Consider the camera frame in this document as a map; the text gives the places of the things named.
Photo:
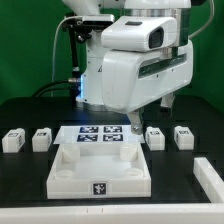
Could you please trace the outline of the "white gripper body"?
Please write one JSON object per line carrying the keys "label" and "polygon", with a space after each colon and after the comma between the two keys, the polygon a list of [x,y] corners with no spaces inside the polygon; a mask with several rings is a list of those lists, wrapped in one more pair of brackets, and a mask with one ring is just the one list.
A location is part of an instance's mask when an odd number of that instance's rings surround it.
{"label": "white gripper body", "polygon": [[161,51],[147,53],[110,50],[102,63],[102,100],[111,111],[128,114],[191,82],[193,45],[161,60]]}

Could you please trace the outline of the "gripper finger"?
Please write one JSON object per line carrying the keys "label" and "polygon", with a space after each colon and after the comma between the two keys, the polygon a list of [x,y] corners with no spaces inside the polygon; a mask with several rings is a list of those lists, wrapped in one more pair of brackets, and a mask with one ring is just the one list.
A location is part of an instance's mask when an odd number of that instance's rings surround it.
{"label": "gripper finger", "polygon": [[173,93],[167,94],[162,97],[160,107],[162,109],[171,109],[174,103],[175,96]]}
{"label": "gripper finger", "polygon": [[133,134],[142,133],[142,116],[139,110],[135,110],[128,114],[128,119],[131,123],[131,131]]}

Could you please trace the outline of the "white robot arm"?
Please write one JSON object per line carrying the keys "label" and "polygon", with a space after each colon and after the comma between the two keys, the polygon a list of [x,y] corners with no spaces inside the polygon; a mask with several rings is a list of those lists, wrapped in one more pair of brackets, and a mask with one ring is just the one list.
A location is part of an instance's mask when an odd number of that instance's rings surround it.
{"label": "white robot arm", "polygon": [[193,75],[189,39],[191,0],[62,0],[73,12],[77,40],[87,45],[78,102],[125,114],[143,131],[142,109],[174,92]]}

